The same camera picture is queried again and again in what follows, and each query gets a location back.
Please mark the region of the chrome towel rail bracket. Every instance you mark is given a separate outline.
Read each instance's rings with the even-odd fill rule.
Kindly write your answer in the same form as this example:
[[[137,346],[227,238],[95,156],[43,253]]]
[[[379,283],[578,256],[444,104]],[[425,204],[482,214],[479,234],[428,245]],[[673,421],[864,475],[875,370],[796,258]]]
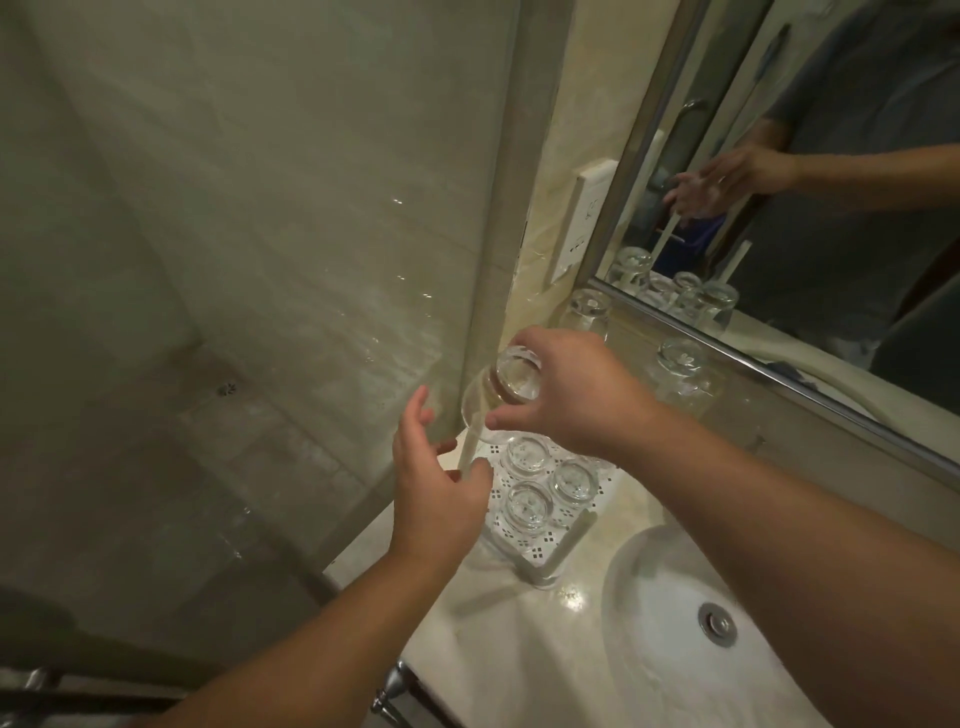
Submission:
[[[387,672],[383,685],[378,688],[369,706],[369,713],[385,721],[390,728],[415,728],[402,711],[394,705],[394,701],[410,695],[411,689],[415,688],[418,683],[418,678],[405,661],[398,660]]]

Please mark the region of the person's right forearm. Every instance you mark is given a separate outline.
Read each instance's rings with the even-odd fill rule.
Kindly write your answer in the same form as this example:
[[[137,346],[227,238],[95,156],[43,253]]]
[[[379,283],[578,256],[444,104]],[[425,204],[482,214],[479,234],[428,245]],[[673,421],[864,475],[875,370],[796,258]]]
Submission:
[[[666,407],[615,431],[835,728],[960,728],[960,554]]]

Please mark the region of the clear drinking glass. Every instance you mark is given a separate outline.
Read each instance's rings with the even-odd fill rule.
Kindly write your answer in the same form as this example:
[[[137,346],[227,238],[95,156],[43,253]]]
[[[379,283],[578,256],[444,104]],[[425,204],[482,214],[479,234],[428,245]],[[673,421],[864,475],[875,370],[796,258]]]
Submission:
[[[719,401],[726,377],[704,347],[689,338],[664,339],[645,367],[655,398],[701,420]]]
[[[604,292],[594,288],[572,291],[556,326],[559,329],[596,334],[608,340],[613,301]]]
[[[562,459],[548,478],[548,488],[559,509],[578,512],[599,493],[599,475],[593,462],[582,457]]]
[[[500,467],[510,480],[544,480],[554,466],[549,444],[539,435],[516,432],[501,447]]]
[[[486,425],[487,415],[504,406],[525,406],[540,394],[542,362],[526,346],[508,346],[481,370],[464,390],[461,414],[464,437],[459,469],[471,467],[482,445],[500,445],[510,434],[492,430]]]
[[[534,480],[521,480],[503,496],[497,522],[510,540],[541,536],[553,517],[554,503],[545,487]]]

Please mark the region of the white perforated tray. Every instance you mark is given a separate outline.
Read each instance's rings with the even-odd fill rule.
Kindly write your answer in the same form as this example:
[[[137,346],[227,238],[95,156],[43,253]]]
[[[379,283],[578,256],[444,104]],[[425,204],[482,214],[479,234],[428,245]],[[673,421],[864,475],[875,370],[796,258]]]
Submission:
[[[500,530],[498,511],[506,491],[519,482],[511,480],[500,467],[501,448],[506,444],[482,444],[477,457],[486,458],[494,470],[494,480],[489,496],[484,537],[504,559],[512,564],[517,575],[538,588],[552,586],[563,569],[563,564],[572,550],[595,524],[599,515],[612,502],[623,475],[621,469],[594,458],[577,455],[565,450],[544,436],[555,459],[555,466],[563,459],[582,457],[595,466],[599,476],[599,492],[593,502],[578,512],[560,509],[548,488],[550,472],[543,480],[534,480],[544,487],[553,500],[553,516],[546,530],[534,539],[511,540]]]

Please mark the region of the chrome rail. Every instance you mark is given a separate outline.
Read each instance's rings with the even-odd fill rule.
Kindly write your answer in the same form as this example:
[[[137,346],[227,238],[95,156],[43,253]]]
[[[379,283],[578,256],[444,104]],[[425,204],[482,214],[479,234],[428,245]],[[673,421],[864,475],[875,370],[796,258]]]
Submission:
[[[175,688],[0,666],[0,728],[141,728],[185,697]]]

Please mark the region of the person's left hand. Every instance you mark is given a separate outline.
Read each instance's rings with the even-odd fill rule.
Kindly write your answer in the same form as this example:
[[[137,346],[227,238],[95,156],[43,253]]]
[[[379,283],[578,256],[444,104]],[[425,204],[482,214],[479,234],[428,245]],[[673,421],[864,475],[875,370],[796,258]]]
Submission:
[[[455,440],[404,444],[403,412],[392,441],[395,482],[390,554],[443,580],[456,573],[473,549],[488,509],[488,505],[459,502],[453,495],[449,471],[440,456],[453,452],[456,445]]]

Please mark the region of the glass shower partition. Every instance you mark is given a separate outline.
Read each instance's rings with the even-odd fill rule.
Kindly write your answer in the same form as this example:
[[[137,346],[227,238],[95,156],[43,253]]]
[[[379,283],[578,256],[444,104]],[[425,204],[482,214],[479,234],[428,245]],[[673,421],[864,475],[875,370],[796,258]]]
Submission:
[[[574,2],[0,0],[0,624],[229,664],[330,598],[406,399],[462,429]]]

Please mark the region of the chrome sink drain stopper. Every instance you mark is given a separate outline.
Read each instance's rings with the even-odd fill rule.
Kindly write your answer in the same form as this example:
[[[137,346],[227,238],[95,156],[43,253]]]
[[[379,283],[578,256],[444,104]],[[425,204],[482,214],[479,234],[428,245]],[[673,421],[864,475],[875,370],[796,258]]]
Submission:
[[[715,646],[728,650],[738,640],[738,625],[732,615],[721,605],[703,602],[698,610],[698,624],[706,637]]]

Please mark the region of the white sink basin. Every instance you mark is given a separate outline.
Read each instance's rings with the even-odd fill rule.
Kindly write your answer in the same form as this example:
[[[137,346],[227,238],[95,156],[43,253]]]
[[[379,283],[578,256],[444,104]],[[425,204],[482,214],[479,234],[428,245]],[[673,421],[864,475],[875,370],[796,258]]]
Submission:
[[[732,648],[705,637],[704,602],[733,617]],[[641,728],[833,728],[677,525],[645,529],[618,549],[601,608],[608,665]]]

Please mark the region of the person's left forearm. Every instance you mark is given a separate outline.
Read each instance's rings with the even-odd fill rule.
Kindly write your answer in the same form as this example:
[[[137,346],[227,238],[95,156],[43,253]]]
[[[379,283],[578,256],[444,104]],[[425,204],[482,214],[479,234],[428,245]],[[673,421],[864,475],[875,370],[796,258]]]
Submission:
[[[465,556],[389,549],[290,637],[130,728],[360,728]]]

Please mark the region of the person's right hand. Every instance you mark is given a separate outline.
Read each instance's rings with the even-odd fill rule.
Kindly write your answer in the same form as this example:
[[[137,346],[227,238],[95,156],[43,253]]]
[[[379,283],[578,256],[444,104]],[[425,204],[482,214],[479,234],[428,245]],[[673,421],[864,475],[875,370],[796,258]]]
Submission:
[[[530,325],[511,340],[541,362],[538,397],[544,435],[570,452],[626,469],[639,451],[654,396],[594,333]]]

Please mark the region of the white wall socket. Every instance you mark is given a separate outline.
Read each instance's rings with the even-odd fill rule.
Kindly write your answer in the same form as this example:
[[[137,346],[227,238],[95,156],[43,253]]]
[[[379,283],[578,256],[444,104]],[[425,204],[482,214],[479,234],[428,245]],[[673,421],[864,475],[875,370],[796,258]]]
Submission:
[[[617,160],[604,158],[583,168],[576,177],[560,226],[547,279],[549,285],[558,283],[581,264],[617,170]]]

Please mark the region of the metal framed wall mirror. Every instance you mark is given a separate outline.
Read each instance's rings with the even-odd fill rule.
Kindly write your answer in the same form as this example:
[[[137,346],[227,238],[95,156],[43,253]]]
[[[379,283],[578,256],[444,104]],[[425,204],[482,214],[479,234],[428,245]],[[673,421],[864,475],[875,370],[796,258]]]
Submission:
[[[583,267],[960,472],[960,0],[680,0]]]

